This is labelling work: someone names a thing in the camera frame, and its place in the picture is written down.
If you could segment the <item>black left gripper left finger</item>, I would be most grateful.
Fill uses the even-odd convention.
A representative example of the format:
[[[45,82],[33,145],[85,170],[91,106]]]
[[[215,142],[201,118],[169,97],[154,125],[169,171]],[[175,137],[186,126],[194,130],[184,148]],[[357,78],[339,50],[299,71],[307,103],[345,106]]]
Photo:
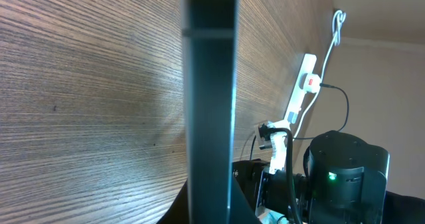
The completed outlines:
[[[184,183],[170,208],[157,224],[189,224],[187,182]]]

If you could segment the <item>teal Galaxy smartphone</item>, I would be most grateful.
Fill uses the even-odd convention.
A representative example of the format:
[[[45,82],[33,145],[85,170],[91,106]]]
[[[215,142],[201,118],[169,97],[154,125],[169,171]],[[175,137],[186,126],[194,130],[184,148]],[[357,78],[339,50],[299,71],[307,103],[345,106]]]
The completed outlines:
[[[181,0],[190,223],[229,223],[238,0]]]

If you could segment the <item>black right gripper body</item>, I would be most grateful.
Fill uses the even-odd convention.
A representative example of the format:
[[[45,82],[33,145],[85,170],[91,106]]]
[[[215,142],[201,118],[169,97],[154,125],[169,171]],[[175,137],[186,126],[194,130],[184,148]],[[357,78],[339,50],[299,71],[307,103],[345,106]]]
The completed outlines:
[[[232,164],[236,178],[249,206],[259,217],[269,209],[292,217],[289,187],[284,171],[268,173],[268,162],[263,160],[243,160]]]

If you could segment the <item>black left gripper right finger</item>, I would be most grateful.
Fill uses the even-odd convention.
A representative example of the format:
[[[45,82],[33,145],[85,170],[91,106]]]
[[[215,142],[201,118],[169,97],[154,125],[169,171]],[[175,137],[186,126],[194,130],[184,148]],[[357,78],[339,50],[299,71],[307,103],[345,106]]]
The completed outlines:
[[[249,206],[237,180],[232,177],[230,196],[230,224],[261,224]]]

